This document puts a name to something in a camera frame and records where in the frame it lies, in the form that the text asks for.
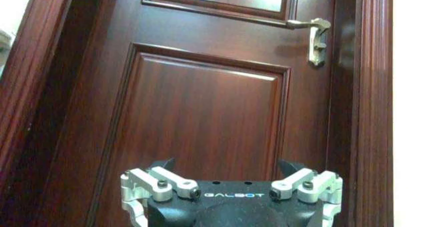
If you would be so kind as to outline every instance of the lever door handle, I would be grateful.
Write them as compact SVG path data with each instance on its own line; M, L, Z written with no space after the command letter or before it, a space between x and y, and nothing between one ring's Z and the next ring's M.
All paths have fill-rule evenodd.
M290 30L310 28L308 62L316 67L322 66L326 62L327 48L324 32L331 28L330 21L322 18L306 22L290 19L284 27Z

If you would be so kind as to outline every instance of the dark red wooden door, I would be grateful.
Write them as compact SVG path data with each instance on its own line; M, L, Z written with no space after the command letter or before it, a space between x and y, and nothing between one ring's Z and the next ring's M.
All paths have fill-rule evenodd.
M310 30L283 28L314 18L334 0L103 0L37 225L128 225L120 173L169 157L191 179L322 170L331 48L312 67Z

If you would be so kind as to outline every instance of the white wall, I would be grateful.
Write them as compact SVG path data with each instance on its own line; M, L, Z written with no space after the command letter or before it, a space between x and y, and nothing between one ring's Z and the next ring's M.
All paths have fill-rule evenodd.
M0 77L4 70L4 64L9 56L9 46L13 44L19 27L21 24L21 19L24 16L28 0L0 0L0 30L9 37L1 38L1 51L0 51Z
M0 29L16 36L28 0L0 0Z
M394 224L411 227L427 216L427 0L392 1Z

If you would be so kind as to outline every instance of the galbot logo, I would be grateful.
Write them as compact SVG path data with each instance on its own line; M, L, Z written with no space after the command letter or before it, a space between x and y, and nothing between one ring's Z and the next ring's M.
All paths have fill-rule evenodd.
M264 193L205 193L204 197L215 198L215 197L224 197L224 198L260 198L266 194Z

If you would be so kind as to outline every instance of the raised door panel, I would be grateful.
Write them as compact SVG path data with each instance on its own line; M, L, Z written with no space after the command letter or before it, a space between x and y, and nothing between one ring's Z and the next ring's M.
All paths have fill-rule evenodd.
M117 224L127 218L119 176L156 160L175 157L173 171L196 180L274 177L288 73L284 66L140 44L127 68L97 211Z

